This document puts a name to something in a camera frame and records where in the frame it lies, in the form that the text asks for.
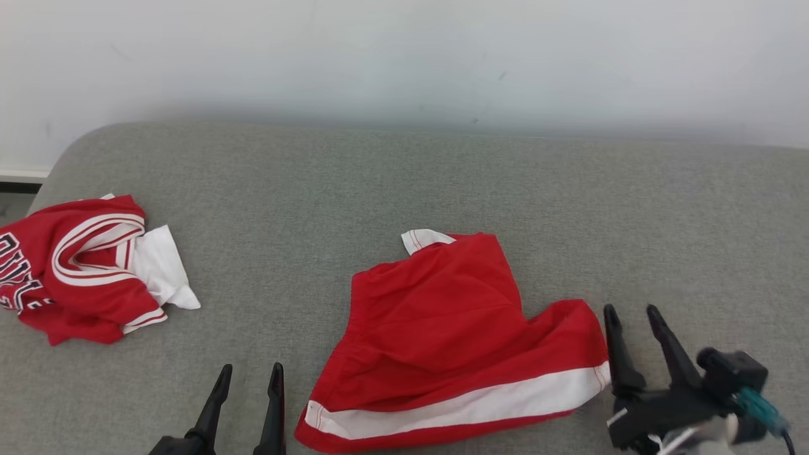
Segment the grey fabric sofa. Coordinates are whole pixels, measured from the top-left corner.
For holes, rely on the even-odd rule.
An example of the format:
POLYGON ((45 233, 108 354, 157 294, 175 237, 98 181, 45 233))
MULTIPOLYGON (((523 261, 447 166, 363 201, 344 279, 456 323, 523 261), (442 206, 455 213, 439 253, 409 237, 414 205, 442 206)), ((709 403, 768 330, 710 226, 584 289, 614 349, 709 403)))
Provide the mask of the grey fabric sofa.
POLYGON ((287 432, 348 319, 350 279, 413 228, 497 236, 524 311, 612 303, 667 385, 645 316, 691 355, 742 349, 809 455, 809 150, 228 124, 118 124, 73 142, 32 209, 131 194, 176 239, 199 311, 113 345, 0 309, 0 455, 147 455, 233 366, 216 450, 251 455, 274 362, 287 432))

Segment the white baseboard strip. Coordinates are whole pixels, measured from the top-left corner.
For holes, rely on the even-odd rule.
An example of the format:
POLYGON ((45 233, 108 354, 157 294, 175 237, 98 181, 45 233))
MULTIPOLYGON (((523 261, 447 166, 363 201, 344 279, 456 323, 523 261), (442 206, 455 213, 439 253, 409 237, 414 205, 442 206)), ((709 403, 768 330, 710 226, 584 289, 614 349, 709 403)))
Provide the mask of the white baseboard strip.
POLYGON ((49 171, 0 167, 0 183, 42 185, 48 179, 49 173, 49 171))

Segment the red shorts with white stripe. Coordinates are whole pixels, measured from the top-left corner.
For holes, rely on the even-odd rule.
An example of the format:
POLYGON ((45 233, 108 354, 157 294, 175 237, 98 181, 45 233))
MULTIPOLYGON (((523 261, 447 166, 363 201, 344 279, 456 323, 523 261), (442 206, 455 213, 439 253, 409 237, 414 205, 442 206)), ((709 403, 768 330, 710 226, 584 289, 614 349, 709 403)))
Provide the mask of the red shorts with white stripe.
POLYGON ((355 274, 346 332, 295 437, 319 452, 448 444, 571 414, 610 386, 584 300, 523 313, 497 237, 403 233, 408 257, 355 274))

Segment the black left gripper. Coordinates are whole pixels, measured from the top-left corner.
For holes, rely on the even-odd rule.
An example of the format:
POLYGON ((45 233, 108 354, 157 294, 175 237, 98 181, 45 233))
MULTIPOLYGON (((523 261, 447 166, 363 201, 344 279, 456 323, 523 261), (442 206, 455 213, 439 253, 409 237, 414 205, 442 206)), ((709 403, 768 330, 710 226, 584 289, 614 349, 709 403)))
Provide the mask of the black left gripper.
MULTIPOLYGON (((213 455, 221 408, 228 399, 232 373, 232 365, 222 367, 202 412, 185 437, 162 437, 149 455, 213 455)), ((285 372, 280 362, 272 366, 267 396, 267 412, 254 455, 286 455, 285 372)))

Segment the red basketball jersey white trim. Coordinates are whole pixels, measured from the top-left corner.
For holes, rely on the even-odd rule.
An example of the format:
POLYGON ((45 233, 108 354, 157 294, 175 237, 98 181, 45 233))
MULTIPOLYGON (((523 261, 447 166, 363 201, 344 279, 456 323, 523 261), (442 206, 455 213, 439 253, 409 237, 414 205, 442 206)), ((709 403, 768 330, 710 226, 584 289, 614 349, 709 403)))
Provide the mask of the red basketball jersey white trim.
POLYGON ((148 230, 130 194, 50 205, 0 227, 0 308, 53 346, 116 343, 165 322, 165 305, 202 306, 170 228, 148 230))

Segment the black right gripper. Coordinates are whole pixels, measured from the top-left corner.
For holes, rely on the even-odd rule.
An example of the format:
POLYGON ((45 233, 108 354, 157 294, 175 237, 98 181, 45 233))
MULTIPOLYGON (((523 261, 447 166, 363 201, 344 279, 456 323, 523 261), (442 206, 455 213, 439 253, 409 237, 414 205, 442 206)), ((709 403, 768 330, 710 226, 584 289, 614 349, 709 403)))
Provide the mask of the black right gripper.
POLYGON ((670 386, 651 391, 631 359, 614 305, 604 306, 614 415, 607 428, 623 451, 731 451, 760 442, 769 431, 761 392, 765 366, 742 351, 705 348, 693 362, 659 309, 647 305, 670 386))

